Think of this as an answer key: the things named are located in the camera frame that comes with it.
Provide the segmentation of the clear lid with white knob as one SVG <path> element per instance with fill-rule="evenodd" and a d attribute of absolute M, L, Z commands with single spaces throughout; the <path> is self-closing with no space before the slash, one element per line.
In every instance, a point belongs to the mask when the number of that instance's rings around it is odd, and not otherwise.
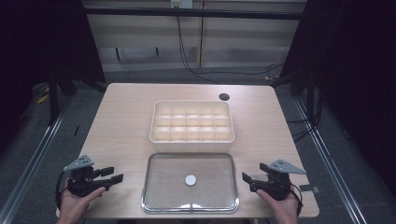
<path fill-rule="evenodd" d="M 156 153 L 149 157 L 141 196 L 149 214 L 225 214 L 239 207 L 231 155 Z"/>

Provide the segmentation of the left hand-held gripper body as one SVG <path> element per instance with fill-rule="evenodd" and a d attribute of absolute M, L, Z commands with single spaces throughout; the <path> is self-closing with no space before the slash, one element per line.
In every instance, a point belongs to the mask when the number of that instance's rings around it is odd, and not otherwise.
<path fill-rule="evenodd" d="M 95 180 L 96 177 L 100 176 L 101 169 L 94 170 L 93 165 L 94 162 L 87 155 L 82 155 L 64 167 L 64 171 L 70 173 L 67 189 L 72 194 L 85 197 L 101 187 L 109 190 L 110 186 L 106 182 L 107 179 Z"/>

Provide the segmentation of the white wall power outlet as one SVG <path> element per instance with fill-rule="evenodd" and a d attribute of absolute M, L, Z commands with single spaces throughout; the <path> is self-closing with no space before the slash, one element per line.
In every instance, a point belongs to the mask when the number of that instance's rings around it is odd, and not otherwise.
<path fill-rule="evenodd" d="M 171 8 L 193 9 L 192 0 L 170 0 Z"/>

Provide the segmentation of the person's left hand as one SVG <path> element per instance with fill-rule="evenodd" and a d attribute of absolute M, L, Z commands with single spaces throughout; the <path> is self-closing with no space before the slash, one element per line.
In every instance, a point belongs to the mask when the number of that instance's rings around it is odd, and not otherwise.
<path fill-rule="evenodd" d="M 61 196 L 61 210 L 56 224 L 78 224 L 90 203 L 100 197 L 106 189 L 101 187 L 85 197 L 78 197 L 68 189 Z"/>

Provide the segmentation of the person's right hand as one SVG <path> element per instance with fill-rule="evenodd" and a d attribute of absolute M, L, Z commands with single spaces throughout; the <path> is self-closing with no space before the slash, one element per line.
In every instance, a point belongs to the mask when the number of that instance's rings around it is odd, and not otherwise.
<path fill-rule="evenodd" d="M 256 193 L 269 204 L 277 224 L 298 224 L 298 201 L 292 193 L 283 201 L 275 200 L 262 189 L 258 189 Z"/>

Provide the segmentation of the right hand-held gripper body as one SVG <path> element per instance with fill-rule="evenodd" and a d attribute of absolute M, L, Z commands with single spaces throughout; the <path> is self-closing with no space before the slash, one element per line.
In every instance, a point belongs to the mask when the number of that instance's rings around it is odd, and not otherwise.
<path fill-rule="evenodd" d="M 262 189 L 277 201 L 285 200 L 291 187 L 290 174 L 305 175 L 306 171 L 283 160 L 277 160 L 267 164 L 270 172 L 267 180 L 257 180 L 257 184 L 249 185 L 251 192 Z"/>

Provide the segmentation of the white compartment storage box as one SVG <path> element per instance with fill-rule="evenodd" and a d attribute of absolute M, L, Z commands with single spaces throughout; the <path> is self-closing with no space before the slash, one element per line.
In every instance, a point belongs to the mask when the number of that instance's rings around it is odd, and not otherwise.
<path fill-rule="evenodd" d="M 226 153 L 234 141 L 229 104 L 158 101 L 153 108 L 149 140 L 162 153 Z"/>

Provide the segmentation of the black horizontal frame bar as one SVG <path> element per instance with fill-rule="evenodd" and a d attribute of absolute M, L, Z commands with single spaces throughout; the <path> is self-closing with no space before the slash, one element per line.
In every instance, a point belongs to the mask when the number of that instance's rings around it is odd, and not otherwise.
<path fill-rule="evenodd" d="M 233 18 L 233 19 L 263 19 L 299 21 L 304 13 L 240 11 L 215 9 L 185 9 L 185 8 L 135 8 L 135 7 L 85 7 L 87 14 L 95 15 L 128 15 L 128 16 L 170 16 L 170 17 L 200 17 L 200 18 Z"/>

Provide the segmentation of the black metal stand leg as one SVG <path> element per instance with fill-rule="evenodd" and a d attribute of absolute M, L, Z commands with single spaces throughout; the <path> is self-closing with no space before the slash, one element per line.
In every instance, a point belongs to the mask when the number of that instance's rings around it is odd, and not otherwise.
<path fill-rule="evenodd" d="M 57 82 L 51 81 L 49 83 L 49 126 L 51 126 L 59 116 L 59 102 Z"/>

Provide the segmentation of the dark curtain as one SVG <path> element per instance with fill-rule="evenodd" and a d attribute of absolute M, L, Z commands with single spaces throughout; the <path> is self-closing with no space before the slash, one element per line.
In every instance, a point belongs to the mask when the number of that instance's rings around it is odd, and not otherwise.
<path fill-rule="evenodd" d="M 0 96 L 51 77 L 102 91 L 104 72 L 82 0 L 0 0 Z"/>
<path fill-rule="evenodd" d="M 313 81 L 396 197 L 396 0 L 306 0 L 281 72 Z"/>

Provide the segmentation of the metal floor rail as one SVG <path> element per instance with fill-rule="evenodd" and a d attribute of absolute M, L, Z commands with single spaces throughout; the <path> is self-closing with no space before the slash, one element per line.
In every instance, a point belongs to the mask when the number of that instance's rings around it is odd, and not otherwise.
<path fill-rule="evenodd" d="M 310 138 L 312 139 L 352 222 L 354 224 L 368 224 L 363 212 L 361 211 L 360 205 L 352 194 L 345 179 L 342 177 L 318 128 L 308 120 L 308 110 L 304 105 L 303 100 L 300 97 L 297 97 L 294 99 L 294 102 L 300 113 L 300 116 L 304 120 L 304 124 L 310 134 Z"/>
<path fill-rule="evenodd" d="M 12 219 L 15 217 L 15 214 L 31 185 L 40 164 L 49 151 L 53 138 L 62 124 L 64 113 L 72 101 L 72 97 L 66 97 L 61 108 L 56 112 L 55 118 L 46 126 L 46 130 L 41 136 L 40 142 L 35 145 L 35 151 L 32 154 L 32 157 L 28 162 L 26 162 L 23 172 L 19 176 L 14 189 L 7 196 L 3 206 L 0 208 L 0 224 L 10 224 Z"/>

